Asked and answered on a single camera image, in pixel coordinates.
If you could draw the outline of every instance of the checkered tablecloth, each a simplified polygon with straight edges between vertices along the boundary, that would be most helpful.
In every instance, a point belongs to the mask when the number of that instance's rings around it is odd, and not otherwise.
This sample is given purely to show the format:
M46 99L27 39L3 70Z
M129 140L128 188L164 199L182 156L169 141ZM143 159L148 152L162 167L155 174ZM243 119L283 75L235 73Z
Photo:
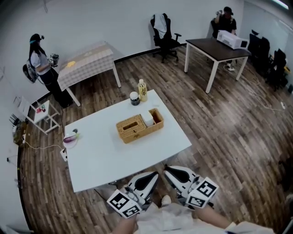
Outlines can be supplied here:
M62 91L82 80L113 69L113 52L106 43L89 46L77 54L63 63L60 68L58 83Z

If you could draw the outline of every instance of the white table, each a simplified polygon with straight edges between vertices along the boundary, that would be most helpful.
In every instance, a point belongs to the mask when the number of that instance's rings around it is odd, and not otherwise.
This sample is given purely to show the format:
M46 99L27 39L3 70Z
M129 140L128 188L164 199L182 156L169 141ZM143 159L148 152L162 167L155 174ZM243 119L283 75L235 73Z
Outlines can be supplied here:
M58 83L60 89L68 91L73 101L80 106L80 102L72 93L70 86L90 78L94 75L113 69L117 86L120 88L120 80L114 64L113 52L105 42L98 42L76 53L72 58L62 64Z
M153 108L160 111L164 127L131 143L123 143L116 123ZM67 149L74 192L125 178L191 146L155 90L148 91L147 102L133 106L127 99L67 125L65 133L75 128L80 139L73 148Z
M188 71L190 47L196 49L198 52L202 53L203 55L209 57L212 61L214 61L214 66L212 68L212 74L207 84L206 93L209 93L211 90L219 63L227 62L229 60L244 59L240 71L236 77L236 80L239 80L246 65L248 56L251 55L251 53L245 49L233 50L230 47L218 42L214 38L192 39L186 40L186 42L187 46L184 72Z

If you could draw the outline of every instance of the woman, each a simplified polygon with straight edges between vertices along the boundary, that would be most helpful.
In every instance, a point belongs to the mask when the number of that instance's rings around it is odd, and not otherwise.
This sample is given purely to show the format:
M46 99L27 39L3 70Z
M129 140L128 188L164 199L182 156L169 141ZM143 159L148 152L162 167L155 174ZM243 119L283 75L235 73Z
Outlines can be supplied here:
M37 74L43 81L43 84L53 94L55 100L66 108L72 103L72 98L68 92L61 91L57 82L58 73L51 68L45 51L40 47L40 41L44 39L43 36L38 34L32 35L30 39L29 61L36 69Z

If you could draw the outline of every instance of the table with tablecloth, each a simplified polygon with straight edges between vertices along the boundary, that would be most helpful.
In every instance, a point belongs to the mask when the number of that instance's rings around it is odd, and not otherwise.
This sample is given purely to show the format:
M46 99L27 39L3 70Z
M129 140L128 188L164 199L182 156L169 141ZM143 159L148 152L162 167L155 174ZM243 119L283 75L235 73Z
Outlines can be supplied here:
M106 42L98 42L80 50L62 64L58 83L60 89L62 91L66 89L73 101L80 106L80 102L70 90L70 86L111 69L113 69L117 85L120 88L121 84L114 64L113 52Z

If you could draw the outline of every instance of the wicker tissue box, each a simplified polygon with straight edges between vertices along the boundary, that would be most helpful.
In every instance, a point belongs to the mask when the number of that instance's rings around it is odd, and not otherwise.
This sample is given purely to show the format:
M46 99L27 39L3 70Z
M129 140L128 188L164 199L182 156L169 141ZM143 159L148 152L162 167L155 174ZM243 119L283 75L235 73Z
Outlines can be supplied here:
M154 125L148 128L144 124L140 115L135 115L116 124L119 137L125 144L135 141L136 139L144 137L164 127L164 119L158 109L154 108L149 110L149 112L154 119Z

